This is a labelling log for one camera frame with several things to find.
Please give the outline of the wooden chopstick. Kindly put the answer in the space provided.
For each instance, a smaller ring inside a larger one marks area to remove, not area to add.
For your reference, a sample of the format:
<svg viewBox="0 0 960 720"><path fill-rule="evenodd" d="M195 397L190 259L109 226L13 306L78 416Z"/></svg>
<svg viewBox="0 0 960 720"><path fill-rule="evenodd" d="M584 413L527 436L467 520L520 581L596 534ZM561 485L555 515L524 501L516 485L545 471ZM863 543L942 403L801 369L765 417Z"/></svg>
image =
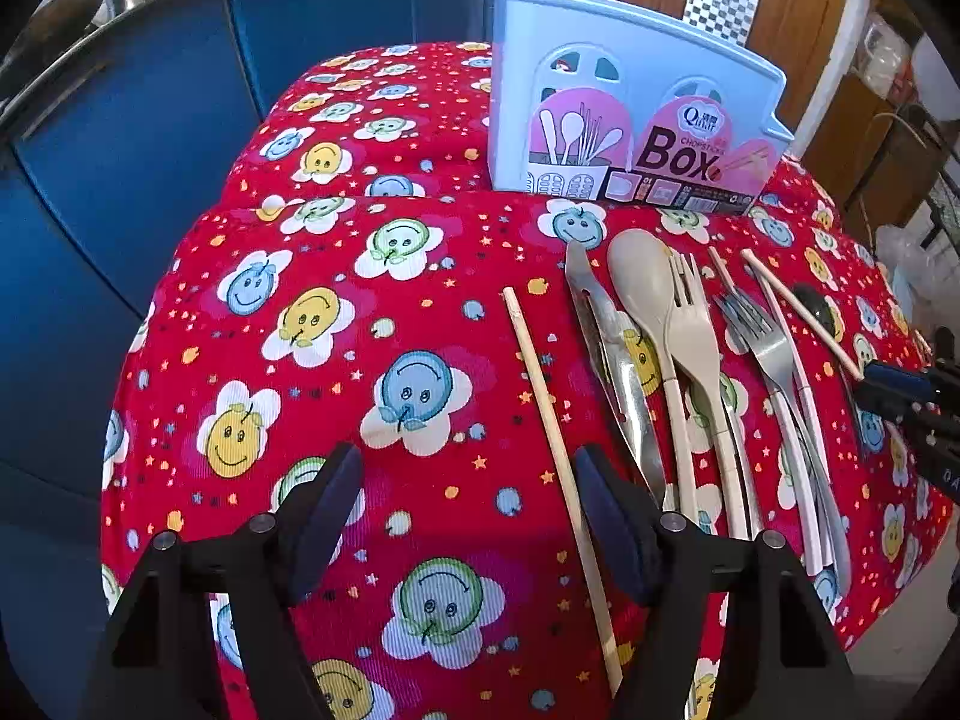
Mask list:
<svg viewBox="0 0 960 720"><path fill-rule="evenodd" d="M597 561L594 544L592 544L592 538L590 538L583 507L579 502L578 484L574 479L573 466L569 461L562 429L560 429L560 424L556 419L553 401L551 401L548 385L545 382L544 372L540 367L540 358L537 355L537 349L535 349L529 327L527 327L526 317L524 317L519 299L517 299L514 289L509 288L509 286L506 286L501 294L503 294L509 321L512 330L514 330L517 346L519 346L519 355L523 360L530 388L532 388L535 405L537 405L537 411L539 411L540 422L544 428L551 460L553 460L553 466L555 466L555 476L558 479L558 484L560 484L560 489L562 489L563 502L568 514L569 525L573 530L576 553L578 553L579 564L581 564L581 571L583 571L586 581L590 609L592 610L592 616L594 616L599 644L601 644L602 660L604 660L610 692L617 694L623 681L623 670L622 665L620 665L619 652L617 652L617 639L615 639L615 632L613 632L612 617L610 617L610 610L608 609L607 593L605 593L599 561Z"/></svg>
<svg viewBox="0 0 960 720"><path fill-rule="evenodd" d="M809 325L811 332L832 351L832 355L835 356L839 364L848 371L848 374L850 374L856 382L861 382L861 380L864 379L864 374L862 374L859 364L844 351L843 346L833 338L832 333L828 332L827 328L823 327L822 323L815 318L814 314L800 302L796 294L791 293L791 289L755 255L752 249L743 249L742 252L740 252L740 256L750 265L750 268L775 291L778 298L786 302L786 304L794 310L794 314Z"/></svg>

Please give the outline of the black spoon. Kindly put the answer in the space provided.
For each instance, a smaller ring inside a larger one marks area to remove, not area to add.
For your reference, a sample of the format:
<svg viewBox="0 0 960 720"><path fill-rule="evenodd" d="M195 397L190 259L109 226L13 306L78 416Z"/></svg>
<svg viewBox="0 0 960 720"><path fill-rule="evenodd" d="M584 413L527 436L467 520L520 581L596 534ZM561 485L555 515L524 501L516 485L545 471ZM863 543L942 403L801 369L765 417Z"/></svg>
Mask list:
<svg viewBox="0 0 960 720"><path fill-rule="evenodd" d="M835 351L835 355L838 356L839 353L841 353L841 348L839 348L838 341L835 340L835 321L833 320L833 314L830 310L830 304L828 304L825 296L820 294L811 284L807 283L794 284L793 294L799 299L800 304L804 305L805 309L811 312L811 316L822 325L823 330L827 332L828 338L832 340L832 349ZM854 398L850 372L846 371L846 364L844 364L844 362L840 362L839 366L841 366L841 369L844 371L843 374L841 374L841 380L843 380L846 398L850 402L851 408L856 408L857 403Z"/></svg>

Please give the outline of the blue kitchen base cabinet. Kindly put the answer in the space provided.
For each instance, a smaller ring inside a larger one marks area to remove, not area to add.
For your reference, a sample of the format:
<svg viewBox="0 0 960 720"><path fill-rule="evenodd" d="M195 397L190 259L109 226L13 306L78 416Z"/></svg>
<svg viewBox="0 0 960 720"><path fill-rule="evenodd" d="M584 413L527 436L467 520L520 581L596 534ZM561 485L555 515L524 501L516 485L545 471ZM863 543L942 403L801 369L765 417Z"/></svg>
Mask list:
<svg viewBox="0 0 960 720"><path fill-rule="evenodd" d="M106 621L94 466L172 249L327 55L480 39L490 0L153 0L2 121L2 712L78 712Z"/></svg>

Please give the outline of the steel fork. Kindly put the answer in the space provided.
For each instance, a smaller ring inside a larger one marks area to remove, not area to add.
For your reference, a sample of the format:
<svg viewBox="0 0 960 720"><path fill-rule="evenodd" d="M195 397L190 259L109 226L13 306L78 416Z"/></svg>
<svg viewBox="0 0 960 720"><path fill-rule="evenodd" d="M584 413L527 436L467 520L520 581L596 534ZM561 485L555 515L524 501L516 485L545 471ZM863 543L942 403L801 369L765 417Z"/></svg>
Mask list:
<svg viewBox="0 0 960 720"><path fill-rule="evenodd" d="M853 564L851 564L850 546L844 531L843 520L836 504L832 483L828 478L827 463L823 461L822 452L818 450L815 434L812 433L812 423L800 406L797 396L796 374L799 372L799 355L793 337L789 333L786 319L782 310L776 305L775 291L754 273L755 280L760 285L765 296L766 305L757 305L757 312L763 317L763 333L758 335L758 349L755 351L758 364L768 379L775 384L776 390L786 398L791 416L797 424L800 444L807 455L807 465L811 470L812 484L820 510L825 517L825 532L832 543L833 564L835 564L836 586L841 596L848 596L853 586Z"/></svg>
<svg viewBox="0 0 960 720"><path fill-rule="evenodd" d="M807 574L815 577L828 562L823 557L823 544L832 544L832 522L827 512L827 478L818 460L809 429L800 412L793 388L793 356L788 339L776 320L763 307L756 305L740 289L729 289L716 299L727 325L743 339L754 355L765 382L771 390L771 401L781 411L778 416L784 440L796 434L799 450L794 454L791 479L800 512L804 539L804 562Z"/></svg>

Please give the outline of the wooden shelf unit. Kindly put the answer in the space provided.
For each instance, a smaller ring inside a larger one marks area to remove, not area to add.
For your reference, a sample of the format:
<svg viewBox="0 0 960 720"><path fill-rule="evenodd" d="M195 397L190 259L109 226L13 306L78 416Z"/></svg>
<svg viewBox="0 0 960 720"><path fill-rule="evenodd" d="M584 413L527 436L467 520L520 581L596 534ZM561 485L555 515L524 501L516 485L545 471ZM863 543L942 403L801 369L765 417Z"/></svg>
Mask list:
<svg viewBox="0 0 960 720"><path fill-rule="evenodd" d="M793 151L867 249L958 238L958 88L907 0L846 0Z"/></svg>

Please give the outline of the beige plastic fork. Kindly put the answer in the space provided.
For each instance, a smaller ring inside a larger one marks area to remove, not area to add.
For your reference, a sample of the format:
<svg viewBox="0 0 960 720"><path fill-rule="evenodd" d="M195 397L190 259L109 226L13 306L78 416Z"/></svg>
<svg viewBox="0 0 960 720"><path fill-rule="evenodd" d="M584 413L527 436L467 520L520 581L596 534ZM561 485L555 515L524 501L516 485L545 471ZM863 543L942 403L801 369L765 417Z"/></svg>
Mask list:
<svg viewBox="0 0 960 720"><path fill-rule="evenodd" d="M736 449L722 406L721 355L709 317L706 293L690 259L669 250L669 266L675 298L674 309L667 321L667 349L686 377L703 392L701 401L706 408L713 449L718 457L727 530L732 538L748 539L747 507L740 484Z"/></svg>

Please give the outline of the beige plastic spoon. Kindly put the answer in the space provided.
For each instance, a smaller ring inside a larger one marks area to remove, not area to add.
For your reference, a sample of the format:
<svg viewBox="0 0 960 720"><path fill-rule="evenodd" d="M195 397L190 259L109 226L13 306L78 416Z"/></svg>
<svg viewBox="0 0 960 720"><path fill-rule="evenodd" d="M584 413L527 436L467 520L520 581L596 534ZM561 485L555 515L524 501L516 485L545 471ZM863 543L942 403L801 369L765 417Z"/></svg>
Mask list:
<svg viewBox="0 0 960 720"><path fill-rule="evenodd" d="M697 520L697 480L685 427L682 390L674 358L667 349L667 324L674 309L675 289L665 245L644 229L619 232L608 244L607 265L613 288L628 315L652 341L658 356L677 468L679 509Z"/></svg>

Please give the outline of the red smiley flower tablecloth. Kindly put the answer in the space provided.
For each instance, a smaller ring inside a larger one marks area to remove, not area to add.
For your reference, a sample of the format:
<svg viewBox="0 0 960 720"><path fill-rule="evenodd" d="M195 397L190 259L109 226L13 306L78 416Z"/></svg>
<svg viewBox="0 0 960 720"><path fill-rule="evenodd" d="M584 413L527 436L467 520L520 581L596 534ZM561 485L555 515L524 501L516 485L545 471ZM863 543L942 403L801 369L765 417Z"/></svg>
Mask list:
<svg viewBox="0 0 960 720"><path fill-rule="evenodd" d="M156 533L232 532L327 450L364 483L291 617L340 718L602 718L612 692L562 488L503 289L517 293L569 447L633 461L563 273L583 236L651 232L701 271L743 254L822 291L839 348L921 349L827 192L782 160L752 210L706 216L491 188L491 50L395 44L314 65L185 234L107 423L101 577L117 601Z"/></svg>

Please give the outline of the light blue chopstick box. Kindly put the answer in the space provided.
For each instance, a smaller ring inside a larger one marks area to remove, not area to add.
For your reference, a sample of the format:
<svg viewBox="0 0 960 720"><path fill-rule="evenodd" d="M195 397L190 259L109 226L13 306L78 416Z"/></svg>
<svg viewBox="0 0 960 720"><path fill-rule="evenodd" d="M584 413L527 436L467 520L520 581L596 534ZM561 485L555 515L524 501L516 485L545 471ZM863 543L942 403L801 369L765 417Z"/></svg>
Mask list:
<svg viewBox="0 0 960 720"><path fill-rule="evenodd" d="M786 75L619 0L493 0L488 172L555 199L742 215L794 137Z"/></svg>

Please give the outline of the dark wok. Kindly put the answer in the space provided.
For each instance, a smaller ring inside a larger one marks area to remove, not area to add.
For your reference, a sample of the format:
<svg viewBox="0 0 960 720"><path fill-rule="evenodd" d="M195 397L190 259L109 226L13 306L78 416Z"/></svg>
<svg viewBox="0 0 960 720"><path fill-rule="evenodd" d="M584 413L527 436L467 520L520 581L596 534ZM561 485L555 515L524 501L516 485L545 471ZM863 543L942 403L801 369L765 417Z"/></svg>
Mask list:
<svg viewBox="0 0 960 720"><path fill-rule="evenodd" d="M26 85L85 36L103 0L49 0L29 18L3 57L2 101Z"/></svg>

